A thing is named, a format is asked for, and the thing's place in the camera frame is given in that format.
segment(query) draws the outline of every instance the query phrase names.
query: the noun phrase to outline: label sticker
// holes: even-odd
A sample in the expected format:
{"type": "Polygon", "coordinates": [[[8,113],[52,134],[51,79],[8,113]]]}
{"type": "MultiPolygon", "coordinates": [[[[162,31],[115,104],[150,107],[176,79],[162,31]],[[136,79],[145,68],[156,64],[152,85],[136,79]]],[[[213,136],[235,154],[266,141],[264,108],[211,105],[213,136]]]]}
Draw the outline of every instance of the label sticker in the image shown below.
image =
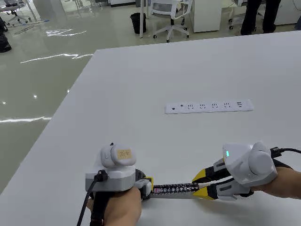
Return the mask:
{"type": "Polygon", "coordinates": [[[132,158],[132,150],[131,149],[118,149],[117,150],[117,159],[131,159],[132,158]]]}

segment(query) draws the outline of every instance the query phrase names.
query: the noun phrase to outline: glossy floor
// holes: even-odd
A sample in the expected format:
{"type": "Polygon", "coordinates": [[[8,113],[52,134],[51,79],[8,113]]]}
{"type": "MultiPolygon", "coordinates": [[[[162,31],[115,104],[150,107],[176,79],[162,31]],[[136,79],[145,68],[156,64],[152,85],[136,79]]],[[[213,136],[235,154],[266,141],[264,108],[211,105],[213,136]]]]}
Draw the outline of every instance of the glossy floor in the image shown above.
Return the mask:
{"type": "MultiPolygon", "coordinates": [[[[166,42],[166,34],[153,39],[152,31],[155,27],[168,24],[168,20],[151,16],[147,20],[148,31],[140,39],[133,33],[129,18],[132,13],[139,11],[135,6],[111,8],[100,7],[90,1],[82,2],[83,5],[79,6],[72,0],[63,0],[61,10],[49,15],[50,22],[35,24],[19,34],[16,33],[25,26],[10,28],[6,33],[13,49],[0,53],[0,192],[95,50],[166,42]]],[[[34,6],[32,1],[30,5],[35,17],[40,20],[39,12],[43,6],[34,6]]],[[[190,40],[239,34],[239,26],[232,31],[228,29],[230,8],[227,7],[230,5],[230,0],[224,1],[219,31],[192,33],[189,28],[190,40]]],[[[28,7],[18,13],[30,16],[34,21],[28,7]]],[[[12,16],[1,14],[1,17],[9,20],[12,16]]],[[[292,25],[277,28],[277,31],[291,30],[292,25]]],[[[171,40],[182,41],[187,38],[175,32],[171,40]]]]}

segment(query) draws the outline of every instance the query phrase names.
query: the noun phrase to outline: black cable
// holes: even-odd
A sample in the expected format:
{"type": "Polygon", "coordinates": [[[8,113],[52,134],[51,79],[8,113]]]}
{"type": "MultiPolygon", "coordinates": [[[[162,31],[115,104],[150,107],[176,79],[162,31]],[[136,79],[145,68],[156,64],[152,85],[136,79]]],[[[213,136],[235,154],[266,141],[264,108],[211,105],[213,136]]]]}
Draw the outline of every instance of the black cable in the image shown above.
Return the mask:
{"type": "Polygon", "coordinates": [[[100,170],[98,171],[98,173],[94,176],[94,180],[93,182],[91,183],[88,191],[87,191],[87,194],[86,194],[86,197],[85,197],[85,200],[84,200],[84,204],[81,208],[81,211],[80,211],[80,214],[79,214],[79,220],[77,221],[77,225],[76,226],[80,226],[81,225],[81,222],[83,220],[83,217],[84,217],[84,213],[85,213],[85,210],[86,210],[86,206],[87,206],[87,203],[88,203],[88,199],[89,199],[89,196],[92,192],[92,189],[94,187],[94,185],[97,183],[97,182],[102,182],[102,181],[105,181],[108,179],[108,174],[106,173],[105,170],[100,170]]]}
{"type": "Polygon", "coordinates": [[[289,152],[296,152],[301,154],[300,150],[294,149],[294,148],[278,148],[278,147],[273,147],[270,149],[271,150],[271,157],[273,158],[277,158],[279,156],[282,156],[281,153],[289,151],[289,152]]]}
{"type": "Polygon", "coordinates": [[[86,210],[86,206],[87,206],[87,203],[88,203],[88,199],[89,199],[89,196],[90,196],[90,193],[92,192],[92,189],[94,187],[94,185],[97,183],[97,180],[94,179],[94,181],[92,182],[92,184],[90,185],[88,191],[87,191],[87,194],[86,194],[86,197],[85,197],[85,200],[84,200],[84,204],[81,208],[81,211],[80,211],[80,215],[79,215],[79,220],[77,221],[77,225],[76,226],[80,226],[81,225],[81,222],[83,220],[83,217],[84,217],[84,213],[85,213],[85,210],[86,210]]]}
{"type": "Polygon", "coordinates": [[[280,151],[281,151],[281,152],[289,151],[289,152],[296,152],[296,153],[301,154],[301,151],[300,151],[300,150],[297,150],[297,149],[294,149],[294,148],[280,148],[280,151]]]}

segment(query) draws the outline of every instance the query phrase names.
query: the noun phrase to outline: office chair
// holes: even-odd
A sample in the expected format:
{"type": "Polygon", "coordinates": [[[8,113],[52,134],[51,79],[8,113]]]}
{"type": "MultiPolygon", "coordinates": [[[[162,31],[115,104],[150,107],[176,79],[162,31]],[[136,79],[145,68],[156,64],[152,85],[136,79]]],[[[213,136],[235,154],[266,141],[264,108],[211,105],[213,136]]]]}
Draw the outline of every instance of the office chair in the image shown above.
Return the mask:
{"type": "Polygon", "coordinates": [[[185,15],[189,14],[191,11],[193,0],[151,0],[150,3],[150,13],[154,16],[170,18],[170,25],[157,30],[153,38],[157,38],[157,34],[161,32],[168,31],[166,42],[170,42],[170,36],[173,30],[177,30],[186,34],[187,38],[189,38],[189,32],[187,31],[187,27],[184,27],[185,23],[185,15]],[[174,21],[182,18],[181,25],[174,24],[174,21]]]}
{"type": "MultiPolygon", "coordinates": [[[[232,0],[238,7],[241,7],[241,6],[246,6],[247,5],[247,0],[232,0]]],[[[265,5],[266,1],[263,0],[261,1],[261,5],[265,5]]],[[[235,15],[235,7],[232,7],[231,8],[231,13],[230,13],[230,19],[228,20],[229,22],[229,30],[233,30],[234,28],[234,25],[237,25],[237,24],[242,24],[243,21],[244,21],[244,18],[245,18],[245,13],[242,13],[242,14],[238,14],[238,15],[235,15]]],[[[259,15],[260,17],[264,17],[264,10],[258,10],[257,12],[257,15],[259,15]]]]}
{"type": "Polygon", "coordinates": [[[13,18],[11,18],[6,24],[8,26],[10,26],[10,23],[12,23],[12,26],[15,26],[14,21],[18,21],[19,23],[22,23],[21,20],[25,21],[25,23],[28,23],[28,21],[31,21],[32,19],[30,17],[28,17],[28,19],[26,19],[24,16],[19,16],[17,14],[17,10],[20,8],[25,7],[25,3],[22,0],[4,0],[6,3],[6,7],[5,8],[0,8],[0,12],[6,12],[8,15],[10,15],[8,13],[8,11],[11,12],[12,15],[14,15],[13,18]]]}

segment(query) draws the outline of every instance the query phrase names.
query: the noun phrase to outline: chair base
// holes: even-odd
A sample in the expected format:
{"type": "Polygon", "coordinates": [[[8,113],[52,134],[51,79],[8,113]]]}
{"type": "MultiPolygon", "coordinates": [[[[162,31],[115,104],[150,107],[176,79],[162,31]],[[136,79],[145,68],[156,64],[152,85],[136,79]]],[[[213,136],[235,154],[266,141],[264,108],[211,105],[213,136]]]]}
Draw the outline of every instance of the chair base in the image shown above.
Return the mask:
{"type": "Polygon", "coordinates": [[[16,22],[22,24],[22,21],[24,21],[26,24],[31,21],[32,19],[30,17],[27,16],[19,16],[17,15],[16,12],[12,12],[12,15],[15,15],[13,18],[11,18],[10,20],[8,20],[7,25],[15,25],[16,22]]]}
{"type": "Polygon", "coordinates": [[[187,31],[187,29],[185,29],[185,27],[183,25],[177,25],[177,24],[168,25],[164,28],[161,28],[161,29],[157,30],[154,33],[153,37],[156,38],[157,34],[168,31],[166,42],[170,42],[169,39],[170,39],[170,36],[171,36],[171,34],[173,33],[174,30],[177,30],[179,32],[182,32],[182,33],[186,34],[187,38],[189,38],[189,32],[187,31]]]}

